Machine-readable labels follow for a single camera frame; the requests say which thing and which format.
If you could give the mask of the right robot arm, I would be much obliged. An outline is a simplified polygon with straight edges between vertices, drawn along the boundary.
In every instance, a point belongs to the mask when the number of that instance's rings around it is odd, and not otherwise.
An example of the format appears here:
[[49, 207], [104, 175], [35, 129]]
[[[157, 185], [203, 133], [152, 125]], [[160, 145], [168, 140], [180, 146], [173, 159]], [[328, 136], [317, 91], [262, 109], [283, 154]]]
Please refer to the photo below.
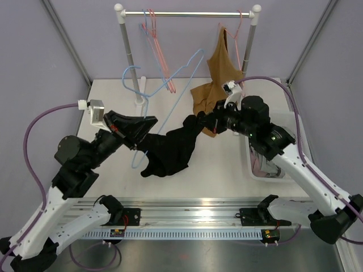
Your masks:
[[271, 122], [269, 106], [261, 97], [243, 98], [240, 108], [220, 100], [210, 113], [199, 112], [197, 119], [213, 133], [229, 129], [246, 136], [257, 153], [285, 171], [310, 197], [310, 202], [299, 202], [267, 196], [258, 205], [261, 223], [286, 221], [308, 226], [321, 240], [334, 244], [362, 218], [362, 195], [342, 190], [309, 161], [297, 138]]

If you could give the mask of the brown tank top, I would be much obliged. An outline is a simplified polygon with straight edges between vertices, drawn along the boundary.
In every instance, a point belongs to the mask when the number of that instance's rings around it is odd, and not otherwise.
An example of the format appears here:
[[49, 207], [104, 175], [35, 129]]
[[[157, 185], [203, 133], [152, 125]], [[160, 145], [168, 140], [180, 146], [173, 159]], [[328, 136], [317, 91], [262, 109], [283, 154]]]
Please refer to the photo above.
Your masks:
[[191, 89], [195, 115], [201, 111], [210, 113], [217, 101], [227, 98], [223, 85], [228, 81], [238, 81], [243, 78], [242, 71], [234, 67], [229, 57], [225, 27], [220, 29], [216, 48], [207, 60], [207, 64], [212, 81]]

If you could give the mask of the black tank top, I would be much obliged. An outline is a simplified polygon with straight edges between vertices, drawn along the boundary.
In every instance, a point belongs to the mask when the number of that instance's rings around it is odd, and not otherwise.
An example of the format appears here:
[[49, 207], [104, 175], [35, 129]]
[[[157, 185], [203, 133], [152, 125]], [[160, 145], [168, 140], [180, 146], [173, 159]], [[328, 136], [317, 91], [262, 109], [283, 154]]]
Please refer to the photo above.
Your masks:
[[165, 135], [147, 134], [137, 146], [137, 150], [144, 152], [149, 160], [141, 176], [172, 176], [188, 168], [202, 129], [200, 117], [191, 114], [185, 118], [182, 127], [170, 130]]

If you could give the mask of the pink tank top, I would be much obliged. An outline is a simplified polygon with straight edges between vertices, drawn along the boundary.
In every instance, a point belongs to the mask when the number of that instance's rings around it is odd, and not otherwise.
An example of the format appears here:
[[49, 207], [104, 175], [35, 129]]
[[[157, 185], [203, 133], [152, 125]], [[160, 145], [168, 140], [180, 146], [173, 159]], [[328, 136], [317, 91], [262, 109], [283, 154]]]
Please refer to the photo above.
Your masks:
[[253, 152], [251, 156], [251, 170], [256, 177], [267, 177], [269, 175], [268, 165], [266, 158], [260, 154], [255, 155]]

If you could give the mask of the pink hanger with brown top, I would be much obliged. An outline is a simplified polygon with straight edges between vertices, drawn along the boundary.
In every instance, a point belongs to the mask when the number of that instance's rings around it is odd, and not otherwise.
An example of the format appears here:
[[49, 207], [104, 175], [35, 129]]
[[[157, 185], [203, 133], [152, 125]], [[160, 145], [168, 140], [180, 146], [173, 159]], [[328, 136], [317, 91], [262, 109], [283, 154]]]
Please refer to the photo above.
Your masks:
[[[235, 31], [235, 33], [231, 33], [227, 30], [227, 28], [222, 24], [219, 23], [218, 26], [220, 28], [219, 36], [218, 36], [218, 43], [219, 46], [217, 53], [217, 61], [218, 61], [218, 72], [221, 74], [218, 76], [218, 79], [221, 80], [222, 84], [225, 84], [226, 82], [230, 80], [237, 80], [242, 78], [242, 63], [240, 60], [239, 55], [239, 31], [242, 26], [242, 12], [239, 10], [239, 24], [238, 28]], [[228, 44], [227, 44], [227, 37], [230, 37], [234, 41], [235, 46], [235, 56], [237, 58], [237, 63], [239, 67], [239, 72], [237, 72], [237, 69], [234, 67], [233, 61], [230, 58], [229, 51], [228, 51]]]

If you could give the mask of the grey tank top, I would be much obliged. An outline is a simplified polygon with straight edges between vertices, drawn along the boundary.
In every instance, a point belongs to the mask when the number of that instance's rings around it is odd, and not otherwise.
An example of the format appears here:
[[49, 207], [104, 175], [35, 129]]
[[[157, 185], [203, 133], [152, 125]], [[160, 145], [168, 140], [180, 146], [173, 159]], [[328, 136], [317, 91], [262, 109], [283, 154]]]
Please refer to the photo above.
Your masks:
[[[255, 150], [253, 150], [251, 152], [253, 152], [255, 155], [258, 154]], [[266, 161], [267, 161], [268, 172], [269, 172], [269, 175], [266, 178], [281, 179], [285, 176], [285, 172], [280, 167], [278, 167], [273, 162], [271, 162], [267, 159], [266, 159]]]

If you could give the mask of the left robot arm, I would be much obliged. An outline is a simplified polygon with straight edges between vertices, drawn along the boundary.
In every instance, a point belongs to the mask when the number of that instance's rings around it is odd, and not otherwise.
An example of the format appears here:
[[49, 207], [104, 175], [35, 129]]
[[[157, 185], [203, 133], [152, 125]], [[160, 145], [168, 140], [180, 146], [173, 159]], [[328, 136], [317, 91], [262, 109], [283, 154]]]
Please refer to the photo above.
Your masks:
[[13, 257], [13, 271], [45, 271], [88, 231], [121, 222], [123, 205], [106, 195], [86, 214], [58, 226], [99, 177], [94, 170], [122, 145], [136, 149], [157, 121], [154, 116], [123, 116], [111, 110], [103, 116], [105, 129], [99, 129], [93, 141], [74, 135], [60, 141], [54, 157], [61, 167], [42, 204], [16, 235], [1, 239], [1, 253]]

